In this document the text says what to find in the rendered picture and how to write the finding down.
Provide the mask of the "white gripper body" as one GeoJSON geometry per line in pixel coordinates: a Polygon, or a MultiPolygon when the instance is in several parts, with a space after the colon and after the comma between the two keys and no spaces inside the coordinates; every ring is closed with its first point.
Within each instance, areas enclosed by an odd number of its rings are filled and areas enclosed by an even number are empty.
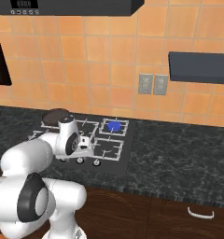
{"type": "Polygon", "coordinates": [[[80,145],[76,151],[72,154],[73,158],[86,158],[94,155],[94,150],[91,145],[80,145]]]}

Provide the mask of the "blue burner flame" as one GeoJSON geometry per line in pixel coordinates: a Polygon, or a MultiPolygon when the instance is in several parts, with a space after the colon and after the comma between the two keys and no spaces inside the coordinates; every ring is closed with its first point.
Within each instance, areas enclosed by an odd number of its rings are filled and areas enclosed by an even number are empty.
{"type": "Polygon", "coordinates": [[[109,121],[107,128],[109,131],[117,132],[121,129],[121,125],[118,121],[109,121]]]}

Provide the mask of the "black gas hob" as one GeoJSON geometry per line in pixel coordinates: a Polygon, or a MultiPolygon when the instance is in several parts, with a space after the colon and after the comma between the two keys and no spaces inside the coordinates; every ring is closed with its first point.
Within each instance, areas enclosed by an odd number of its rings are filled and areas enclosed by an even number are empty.
{"type": "Polygon", "coordinates": [[[94,155],[84,158],[82,164],[77,164],[77,158],[66,158],[67,162],[53,158],[53,165],[62,168],[94,171],[116,176],[125,176],[133,144],[135,128],[134,119],[108,117],[99,115],[75,114],[80,136],[88,136],[91,140],[94,155]],[[117,132],[109,131],[109,121],[118,121],[121,129],[117,132]],[[100,166],[93,166],[98,159],[100,166]]]}

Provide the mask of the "dark brown pan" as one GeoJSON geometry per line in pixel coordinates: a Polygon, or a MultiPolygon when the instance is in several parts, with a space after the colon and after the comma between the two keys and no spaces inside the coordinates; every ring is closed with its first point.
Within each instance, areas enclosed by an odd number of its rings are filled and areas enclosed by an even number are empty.
{"type": "Polygon", "coordinates": [[[47,111],[42,116],[42,121],[45,125],[48,126],[57,126],[58,120],[60,120],[62,117],[69,116],[70,112],[63,108],[54,108],[49,111],[47,111]]]}

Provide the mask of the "dark wood cupboard door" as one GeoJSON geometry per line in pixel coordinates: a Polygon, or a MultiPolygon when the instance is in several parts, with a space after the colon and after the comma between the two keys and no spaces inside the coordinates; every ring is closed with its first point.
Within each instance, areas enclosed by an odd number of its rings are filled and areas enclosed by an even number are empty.
{"type": "Polygon", "coordinates": [[[76,211],[88,239],[146,239],[150,198],[86,188],[87,201],[76,211]]]}

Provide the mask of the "dark wood drawer front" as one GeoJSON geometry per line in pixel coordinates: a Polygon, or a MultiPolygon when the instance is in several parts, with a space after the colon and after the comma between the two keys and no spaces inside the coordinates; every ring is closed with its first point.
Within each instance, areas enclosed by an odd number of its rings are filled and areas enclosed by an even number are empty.
{"type": "Polygon", "coordinates": [[[147,239],[224,239],[224,209],[206,205],[152,199],[147,239]],[[194,218],[187,208],[213,219],[194,218]]]}

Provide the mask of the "black range hood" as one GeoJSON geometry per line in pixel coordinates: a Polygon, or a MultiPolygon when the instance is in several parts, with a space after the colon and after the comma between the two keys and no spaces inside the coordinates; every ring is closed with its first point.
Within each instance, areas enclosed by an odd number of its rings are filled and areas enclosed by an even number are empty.
{"type": "Polygon", "coordinates": [[[0,0],[0,15],[132,16],[145,0],[0,0]]]}

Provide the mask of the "grey wall socket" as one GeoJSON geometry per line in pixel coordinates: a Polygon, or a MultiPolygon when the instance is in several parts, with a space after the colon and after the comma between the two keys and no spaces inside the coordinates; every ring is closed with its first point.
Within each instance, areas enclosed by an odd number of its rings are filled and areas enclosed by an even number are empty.
{"type": "Polygon", "coordinates": [[[152,80],[153,80],[152,74],[140,74],[139,75],[138,93],[139,94],[151,94],[152,80]]]}
{"type": "Polygon", "coordinates": [[[168,76],[167,75],[156,75],[154,77],[154,95],[165,95],[168,86],[168,76]]]}

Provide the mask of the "dark grey wall shelf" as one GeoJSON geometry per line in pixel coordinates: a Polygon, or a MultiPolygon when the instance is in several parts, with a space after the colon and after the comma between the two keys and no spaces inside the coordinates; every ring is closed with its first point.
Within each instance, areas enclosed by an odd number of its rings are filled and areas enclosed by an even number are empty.
{"type": "Polygon", "coordinates": [[[224,54],[203,52],[168,53],[171,81],[224,84],[224,54]]]}

